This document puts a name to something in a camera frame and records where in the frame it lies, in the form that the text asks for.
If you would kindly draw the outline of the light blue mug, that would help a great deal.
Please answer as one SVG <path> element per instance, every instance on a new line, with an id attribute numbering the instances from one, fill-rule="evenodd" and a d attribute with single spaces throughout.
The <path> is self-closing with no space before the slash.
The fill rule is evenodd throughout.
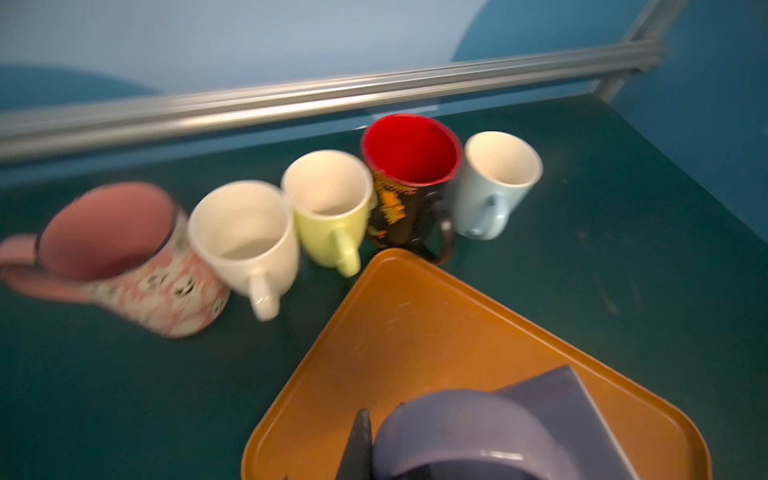
<path id="1" fill-rule="evenodd" d="M 541 157 L 526 141 L 501 131 L 470 137 L 464 156 L 454 190 L 455 231 L 467 238 L 495 239 L 541 179 Z"/>

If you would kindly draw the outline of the black skull mug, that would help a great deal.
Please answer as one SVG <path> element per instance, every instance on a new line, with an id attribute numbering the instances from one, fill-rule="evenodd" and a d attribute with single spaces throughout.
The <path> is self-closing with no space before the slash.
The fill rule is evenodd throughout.
<path id="1" fill-rule="evenodd" d="M 365 130 L 361 153 L 374 186 L 369 240 L 381 249 L 409 250 L 433 264 L 450 260 L 455 232 L 447 191 L 463 163 L 454 132 L 429 117 L 388 115 Z"/>

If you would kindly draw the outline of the pink ghost mug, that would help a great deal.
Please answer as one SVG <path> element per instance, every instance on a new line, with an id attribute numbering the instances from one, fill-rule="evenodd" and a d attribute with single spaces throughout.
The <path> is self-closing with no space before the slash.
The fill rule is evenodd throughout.
<path id="1" fill-rule="evenodd" d="M 191 247 L 162 188 L 119 182 L 79 196 L 39 234 L 1 243 L 1 278 L 43 300 L 91 304 L 165 338 L 207 328 L 230 289 Z"/>

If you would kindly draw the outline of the lavender mug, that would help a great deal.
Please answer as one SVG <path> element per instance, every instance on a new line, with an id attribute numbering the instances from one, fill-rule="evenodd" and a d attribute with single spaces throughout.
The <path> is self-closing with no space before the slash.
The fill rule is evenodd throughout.
<path id="1" fill-rule="evenodd" d="M 378 479 L 635 479 L 584 383 L 563 366 L 485 392 L 443 390 L 399 405 L 372 449 Z"/>

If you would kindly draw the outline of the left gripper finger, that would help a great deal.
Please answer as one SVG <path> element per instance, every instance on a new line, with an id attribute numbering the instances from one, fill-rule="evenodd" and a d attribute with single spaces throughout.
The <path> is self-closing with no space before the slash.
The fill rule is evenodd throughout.
<path id="1" fill-rule="evenodd" d="M 336 480 L 374 480 L 373 436 L 368 409 L 357 412 L 336 474 Z"/>

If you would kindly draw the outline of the light green mug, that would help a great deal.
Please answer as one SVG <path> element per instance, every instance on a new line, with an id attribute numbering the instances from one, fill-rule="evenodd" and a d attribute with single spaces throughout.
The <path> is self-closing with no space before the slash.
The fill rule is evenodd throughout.
<path id="1" fill-rule="evenodd" d="M 293 206 L 308 256 L 346 278 L 358 274 L 373 194 L 372 175 L 363 162 L 338 150 L 310 152 L 286 169 L 281 189 Z"/>

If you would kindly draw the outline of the orange plastic tray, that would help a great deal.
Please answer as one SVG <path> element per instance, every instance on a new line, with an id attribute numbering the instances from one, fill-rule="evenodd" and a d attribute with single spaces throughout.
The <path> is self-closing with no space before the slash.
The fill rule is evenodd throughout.
<path id="1" fill-rule="evenodd" d="M 251 434 L 245 479 L 330 479 L 352 421 L 443 389 L 491 391 L 572 367 L 643 479 L 709 479 L 677 407 L 415 255 L 377 254 Z"/>

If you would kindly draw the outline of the cream white mug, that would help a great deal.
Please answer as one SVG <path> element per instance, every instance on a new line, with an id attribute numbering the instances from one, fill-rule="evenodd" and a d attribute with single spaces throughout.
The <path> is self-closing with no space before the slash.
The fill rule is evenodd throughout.
<path id="1" fill-rule="evenodd" d="M 195 206 L 187 235 L 215 273 L 250 300 L 259 321 L 279 315 L 300 259 L 293 208 L 282 190 L 257 180 L 222 185 Z"/>

